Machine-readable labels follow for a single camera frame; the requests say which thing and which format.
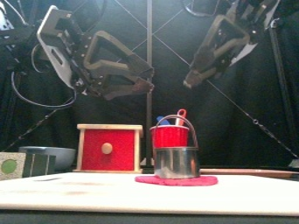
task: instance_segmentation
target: green box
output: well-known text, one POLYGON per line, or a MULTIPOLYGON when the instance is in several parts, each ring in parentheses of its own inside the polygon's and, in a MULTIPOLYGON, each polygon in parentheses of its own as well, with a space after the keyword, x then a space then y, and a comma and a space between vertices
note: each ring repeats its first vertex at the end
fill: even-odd
POLYGON ((52 155, 0 152, 0 180, 53 174, 54 159, 52 155))

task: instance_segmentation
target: metal rod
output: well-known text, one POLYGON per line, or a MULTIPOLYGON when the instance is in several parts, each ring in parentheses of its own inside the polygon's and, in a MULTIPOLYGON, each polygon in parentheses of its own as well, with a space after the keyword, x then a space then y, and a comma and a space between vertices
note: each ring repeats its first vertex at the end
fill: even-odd
MULTIPOLYGON (((152 65, 152 33, 153 33, 153 2, 152 0, 147 0, 147 63, 152 65)), ((151 132, 149 128, 152 127, 152 92, 147 94, 145 98, 145 166, 151 166, 152 164, 152 141, 151 141, 151 132)))
POLYGON ((288 87, 285 84, 285 71, 284 71, 281 53, 280 53, 277 39, 276 39, 276 26, 273 24, 271 26, 272 27, 268 29, 268 32, 269 32, 272 49, 273 49, 276 73, 277 73, 280 92, 281 92, 283 104, 284 104, 284 118, 287 122, 291 145, 292 145, 292 148, 297 150, 299 143, 297 143, 297 134, 296 134, 296 128, 295 128, 295 115, 293 115, 292 106, 291 106, 288 87))

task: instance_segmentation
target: green dot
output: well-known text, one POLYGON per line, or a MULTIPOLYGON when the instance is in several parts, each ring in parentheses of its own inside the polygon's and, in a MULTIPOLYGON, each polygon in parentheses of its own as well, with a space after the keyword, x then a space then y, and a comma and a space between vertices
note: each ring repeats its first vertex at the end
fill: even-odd
POLYGON ((6 159, 1 164, 1 172, 4 174, 9 174, 9 173, 14 172, 16 166, 17 166, 16 161, 12 159, 6 159))

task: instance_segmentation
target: wire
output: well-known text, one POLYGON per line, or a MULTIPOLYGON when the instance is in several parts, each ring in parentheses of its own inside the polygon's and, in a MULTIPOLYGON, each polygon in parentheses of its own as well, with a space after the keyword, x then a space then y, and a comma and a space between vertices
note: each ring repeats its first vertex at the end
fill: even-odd
POLYGON ((44 107, 44 108, 46 108, 46 109, 49 109, 49 110, 54 110, 54 109, 65 109, 65 108, 68 108, 68 107, 73 104, 73 102, 76 101, 76 99, 77 99, 77 92, 76 92, 76 89, 73 88, 73 96, 69 98, 69 102, 66 101, 64 104, 61 104, 61 105, 58 105, 58 106, 42 105, 42 104, 40 104, 40 103, 37 103, 37 102, 33 102, 33 101, 28 100, 26 98, 24 98, 24 97, 21 96, 20 92, 18 92, 17 89, 16 89, 16 86, 14 86, 14 72, 12 72, 12 87, 13 87, 13 92, 16 93, 17 97, 18 97, 22 101, 30 103, 30 104, 34 105, 34 106, 44 107))
POLYGON ((32 49, 32 68, 33 68, 33 70, 34 70, 38 74, 42 74, 44 71, 41 71, 41 70, 36 67, 36 65, 34 65, 34 61, 33 61, 33 55, 36 54, 36 52, 37 52, 37 48, 38 48, 38 47, 41 47, 40 44, 37 44, 37 45, 33 47, 33 49, 32 49))
POLYGON ((24 21, 24 18, 22 18, 22 16, 21 16, 20 12, 17 11, 17 9, 8 3, 6 0, 4 0, 4 2, 5 2, 5 3, 8 4, 8 6, 12 8, 12 10, 13 10, 13 12, 16 13, 17 17, 21 19, 22 24, 24 24, 24 25, 28 25, 28 24, 25 23, 25 21, 24 21))
POLYGON ((203 12, 196 12, 196 11, 193 11, 193 10, 188 7, 189 5, 192 6, 192 3, 193 3, 193 0, 192 0, 188 4, 185 4, 185 3, 184 3, 184 0, 181 0, 181 7, 184 8, 184 10, 185 10, 189 14, 192 14, 196 18, 208 18, 208 17, 212 17, 212 16, 215 15, 215 12, 216 12, 216 10, 217 10, 217 8, 219 8, 220 0, 217 0, 217 4, 216 4, 216 6, 215 6, 215 11, 212 12, 212 14, 207 14, 207 13, 203 13, 203 12))

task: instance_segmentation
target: red cup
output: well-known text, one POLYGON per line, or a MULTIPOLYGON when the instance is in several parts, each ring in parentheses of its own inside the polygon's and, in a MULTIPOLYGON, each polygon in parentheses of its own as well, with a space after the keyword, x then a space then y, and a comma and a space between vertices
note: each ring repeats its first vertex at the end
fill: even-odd
POLYGON ((149 130, 155 149, 187 146, 189 128, 180 125, 160 125, 149 130))

